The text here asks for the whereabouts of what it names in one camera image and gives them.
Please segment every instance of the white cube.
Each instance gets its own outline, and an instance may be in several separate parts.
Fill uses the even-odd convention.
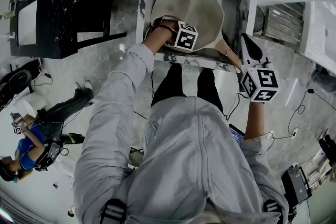
[[[242,66],[240,81],[251,102],[269,102],[279,92],[279,79],[275,70]]]
[[[196,28],[191,25],[187,25],[182,21],[179,21],[178,24],[179,31],[174,47],[186,51],[193,51],[198,37]]]

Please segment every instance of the power cord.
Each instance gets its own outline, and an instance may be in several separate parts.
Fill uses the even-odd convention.
[[[319,96],[317,93],[315,93],[315,92],[314,92],[314,89],[308,89],[307,91],[305,91],[305,93],[304,93],[304,95],[303,95],[303,98],[302,98],[302,100],[301,100],[300,105],[298,106],[298,108],[295,109],[295,111],[294,111],[292,117],[290,117],[290,120],[289,120],[289,123],[288,123],[288,134],[290,134],[290,135],[292,135],[292,136],[295,135],[294,130],[295,130],[296,128],[298,128],[298,126],[296,126],[296,127],[293,129],[292,132],[290,132],[290,131],[289,131],[290,122],[291,122],[291,120],[293,119],[293,117],[294,117],[294,115],[295,115],[296,112],[298,112],[298,114],[301,115],[301,114],[305,111],[306,106],[305,106],[304,104],[302,104],[302,103],[303,103],[303,101],[305,100],[305,97],[306,97],[306,94],[307,94],[307,93],[311,93],[311,94],[315,94],[315,95],[317,95],[319,98],[321,98],[325,103],[327,103],[329,106],[331,106],[331,107],[336,111],[336,108],[333,107],[332,104],[330,104],[326,99],[324,99],[323,97],[321,97],[321,96]]]
[[[154,98],[154,82],[153,82],[153,73],[154,71],[152,71],[152,74],[151,74],[151,81],[152,81],[152,98]],[[138,113],[137,111],[133,111],[135,114],[139,115],[141,118],[145,119],[145,120],[148,120],[146,117],[144,117],[143,115],[141,115],[140,113]]]
[[[140,113],[133,111],[135,114],[138,114],[140,117],[144,118],[145,120],[148,120],[146,117],[144,117],[143,115],[141,115]]]
[[[67,152],[66,154],[63,154],[63,153],[62,153],[63,150],[67,150],[68,152]],[[61,148],[59,149],[59,155],[61,155],[61,156],[68,156],[68,155],[69,155],[69,149],[66,148],[66,147],[61,147]]]
[[[36,80],[38,80],[41,76],[46,76],[48,79],[51,79],[51,82],[50,83],[42,83],[42,84],[35,84],[35,81]],[[44,74],[41,74],[41,75],[39,75],[35,80],[33,80],[30,84],[32,84],[32,83],[34,83],[34,85],[33,86],[42,86],[42,85],[52,85],[52,83],[53,83],[53,79],[52,79],[52,77],[51,77],[51,75],[50,74],[48,74],[48,73],[44,73]]]
[[[308,89],[307,91],[305,91],[305,93],[304,93],[304,95],[303,95],[303,98],[302,98],[302,100],[301,100],[301,102],[300,102],[300,105],[295,109],[295,111],[293,112],[293,115],[290,117],[290,120],[289,120],[289,122],[288,122],[288,128],[287,128],[287,129],[288,129],[288,134],[289,134],[289,136],[276,138],[276,137],[273,136],[273,133],[271,133],[271,132],[268,132],[268,133],[265,134],[265,135],[267,135],[267,134],[271,134],[271,135],[272,135],[271,139],[273,139],[272,144],[271,144],[270,147],[266,150],[266,152],[269,151],[269,149],[273,146],[275,140],[286,139],[286,138],[290,138],[290,137],[293,137],[293,136],[296,135],[296,132],[294,132],[294,130],[295,130],[296,128],[299,128],[299,127],[296,126],[296,127],[293,129],[293,131],[290,132],[290,131],[289,131],[289,126],[290,126],[290,123],[291,123],[291,121],[292,121],[292,119],[293,119],[293,117],[294,117],[294,115],[295,115],[296,112],[298,112],[299,115],[302,115],[302,113],[305,111],[306,106],[303,104],[303,101],[305,100],[305,97],[306,97],[306,94],[307,94],[307,93],[311,93],[311,94],[315,94],[315,95],[317,95],[319,98],[321,98],[324,102],[326,102],[329,106],[331,106],[331,107],[336,111],[336,108],[333,107],[333,105],[330,104],[326,99],[324,99],[323,97],[321,97],[321,96],[319,96],[317,93],[315,93],[315,92],[314,92],[314,89]],[[310,158],[310,159],[308,159],[307,161],[305,161],[305,162],[303,162],[303,163],[300,163],[300,164],[304,164],[304,163],[308,162],[309,160],[311,160],[312,158]]]
[[[233,106],[235,105],[236,103],[236,99],[237,99],[237,96],[238,96],[238,103],[237,105],[235,106],[235,108],[231,111],[231,109],[233,108]],[[245,99],[249,99],[248,97],[244,96],[243,94],[241,93],[237,93],[236,96],[235,96],[235,101],[233,102],[233,105],[231,106],[229,112],[228,112],[228,115],[224,114],[224,117],[226,118],[227,121],[229,121],[230,117],[232,116],[233,112],[235,112],[236,108],[239,106],[239,103],[240,103],[240,96],[245,98]]]
[[[79,113],[82,111],[83,109],[81,109],[77,114],[76,114],[76,116],[75,117],[73,117],[73,119],[71,120],[71,121],[69,121],[66,125],[64,125],[63,127],[62,127],[62,129],[61,129],[61,131],[70,123],[70,122],[72,122],[78,115],[79,115]]]
[[[268,132],[268,133],[266,133],[265,135],[267,135],[267,134],[271,134],[271,135],[272,135],[272,136],[271,136],[271,139],[273,139],[273,142],[272,142],[272,144],[268,147],[268,149],[266,150],[266,152],[268,152],[269,149],[273,146],[275,140],[286,139],[286,138],[293,137],[293,136],[295,135],[295,133],[294,133],[294,135],[289,135],[289,136],[285,136],[285,137],[279,137],[279,138],[277,138],[277,137],[274,137],[274,136],[273,136],[273,133],[271,133],[271,132]]]

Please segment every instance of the marble floor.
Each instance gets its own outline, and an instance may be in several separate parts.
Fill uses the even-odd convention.
[[[109,72],[123,59],[125,51],[135,41],[136,15],[138,0],[114,0],[111,16],[111,33],[127,31],[125,38],[107,41],[98,45],[81,49],[77,54],[63,60],[45,59],[46,70],[53,77],[52,85],[37,87],[37,91],[44,95],[48,105],[64,101],[73,96],[75,82],[83,84],[90,80],[95,94]],[[272,103],[266,104],[266,132],[272,132],[274,137],[288,136],[288,123],[294,110],[299,106],[307,87],[313,88],[329,102],[336,104],[336,98],[323,92],[318,85],[310,81],[310,60],[296,54],[293,50],[282,45],[262,41],[270,54],[274,67],[280,76],[281,91]],[[153,73],[154,90],[165,77],[170,64],[155,62]],[[197,77],[200,68],[183,66],[183,90],[186,95],[196,95]],[[239,90],[237,77],[234,73],[215,71],[216,86],[223,104],[224,113],[227,113],[234,104],[236,93]],[[39,84],[46,78],[40,78]],[[134,98],[134,110],[144,117],[149,115],[152,101],[151,76],[148,74],[140,85]],[[268,159],[274,175],[280,182],[280,176],[290,165],[302,163],[319,151],[318,136],[326,128],[335,138],[336,121],[334,111],[314,94],[307,94],[304,105],[306,110],[302,115],[296,114],[289,127],[292,131],[296,126],[298,132],[295,137],[275,140],[268,151]],[[93,106],[83,109],[78,116],[65,128],[65,132],[85,134]],[[231,116],[229,122],[244,131],[247,123],[248,100],[241,100],[240,105]],[[134,114],[133,144],[141,146],[143,141],[143,127],[145,120]],[[61,159],[61,163],[71,170],[79,157],[81,146],[69,146],[69,155]]]

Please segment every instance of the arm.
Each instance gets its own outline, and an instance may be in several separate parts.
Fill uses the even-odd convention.
[[[245,139],[253,139],[255,137],[263,136],[265,134],[264,123],[264,104],[250,102]]]
[[[135,45],[103,84],[77,162],[74,181],[80,223],[99,223],[105,203],[132,172],[128,168],[132,133],[132,99],[154,66],[153,55],[171,36],[157,28],[145,45]]]
[[[23,120],[25,122],[25,126],[31,126],[35,122],[36,119],[30,116],[29,114],[27,114],[23,117]]]
[[[29,137],[35,146],[28,152],[29,158],[35,162],[43,154],[45,149],[44,144],[42,144],[41,141],[31,131],[24,131],[24,134]]]
[[[264,130],[264,105],[251,102],[248,112],[245,139],[242,141],[241,150],[251,168],[254,179],[260,189],[263,202],[275,200],[282,208],[283,223],[287,223],[288,203],[273,177],[271,168],[265,156],[263,142]]]

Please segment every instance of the black headset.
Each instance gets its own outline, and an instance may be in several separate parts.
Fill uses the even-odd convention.
[[[0,161],[0,176],[7,182],[13,181],[15,178],[15,174],[8,170],[7,166],[2,161]]]

